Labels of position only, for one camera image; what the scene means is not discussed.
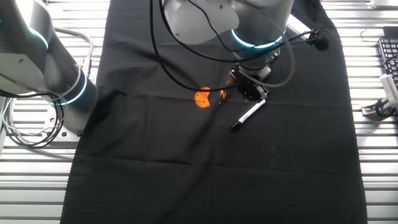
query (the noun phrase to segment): orange object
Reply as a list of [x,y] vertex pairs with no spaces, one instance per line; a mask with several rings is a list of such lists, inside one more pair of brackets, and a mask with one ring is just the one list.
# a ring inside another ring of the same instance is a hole
[[[200,88],[201,90],[210,90],[208,87],[203,87]],[[210,102],[209,102],[209,95],[210,92],[202,92],[198,91],[195,94],[195,103],[200,107],[200,108],[207,108],[210,107]]]

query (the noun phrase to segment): keyboard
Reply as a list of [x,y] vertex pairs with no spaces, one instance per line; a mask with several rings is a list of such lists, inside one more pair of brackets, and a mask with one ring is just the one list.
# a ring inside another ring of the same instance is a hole
[[[398,55],[398,39],[379,39],[378,44],[383,64],[388,58]],[[398,58],[389,61],[384,66],[384,71],[392,75],[394,82],[398,84]]]

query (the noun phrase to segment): blue led ring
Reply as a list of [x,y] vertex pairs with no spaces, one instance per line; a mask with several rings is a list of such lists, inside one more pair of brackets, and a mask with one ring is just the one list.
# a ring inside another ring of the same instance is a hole
[[243,45],[243,46],[245,46],[245,47],[254,47],[255,49],[264,49],[264,48],[267,48],[267,47],[271,47],[271,46],[275,45],[276,43],[278,43],[279,41],[281,41],[282,38],[283,38],[282,36],[280,36],[278,39],[276,39],[275,41],[273,41],[273,42],[271,42],[271,43],[255,46],[254,44],[249,44],[249,43],[246,43],[245,41],[241,40],[241,39],[236,35],[236,33],[235,33],[234,30],[231,30],[231,32],[232,32],[232,35],[234,36],[234,38],[235,38],[241,45]]

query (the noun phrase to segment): white device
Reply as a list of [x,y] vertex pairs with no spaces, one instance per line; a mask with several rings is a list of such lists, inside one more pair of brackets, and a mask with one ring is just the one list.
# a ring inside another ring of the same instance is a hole
[[370,3],[376,9],[398,9],[397,0],[371,0]]
[[391,107],[398,106],[398,91],[397,87],[392,80],[390,75],[383,75],[380,77],[381,84],[383,85],[383,89],[386,92],[386,96],[388,98],[388,102]]

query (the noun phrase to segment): black cable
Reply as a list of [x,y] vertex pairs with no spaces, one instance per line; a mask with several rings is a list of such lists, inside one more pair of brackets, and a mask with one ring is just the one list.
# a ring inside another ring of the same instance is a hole
[[203,10],[201,7],[199,7],[198,5],[196,5],[195,3],[193,3],[191,0],[188,0],[189,3],[191,3],[192,5],[194,5],[196,8],[198,8],[199,10],[201,10],[201,12],[205,15],[207,23],[209,23],[210,29],[212,29],[212,31],[217,35],[218,40],[220,41],[220,43],[222,44],[222,46],[229,52],[242,52],[245,50],[249,50],[249,49],[253,49],[255,46],[253,47],[246,47],[244,49],[241,50],[231,50],[229,49],[223,42],[223,39],[220,37],[220,35],[217,33],[216,29],[213,27],[213,25],[210,22],[210,18],[208,16],[208,14],[205,12],[205,10]]
[[368,28],[365,28],[365,30],[362,31],[362,32],[360,33],[360,36],[361,36],[361,38],[362,38],[362,41],[363,41],[363,42],[373,42],[373,41],[370,41],[370,40],[365,40],[365,39],[363,38],[362,34],[365,33],[367,30],[368,30]]
[[395,109],[391,109],[391,110],[390,110],[390,114],[382,114],[382,113],[380,112],[380,105],[381,105],[381,100],[378,100],[378,101],[376,102],[376,104],[374,105],[374,109],[376,110],[376,114],[377,114],[377,115],[382,116],[382,117],[385,117],[385,118],[389,118],[389,117],[391,117],[391,116],[394,115]]
[[392,59],[395,59],[395,58],[398,58],[398,54],[397,54],[397,55],[394,55],[394,56],[392,56],[392,57],[387,58],[387,59],[386,59],[386,62],[384,62],[384,65],[387,65],[387,63],[389,63]]

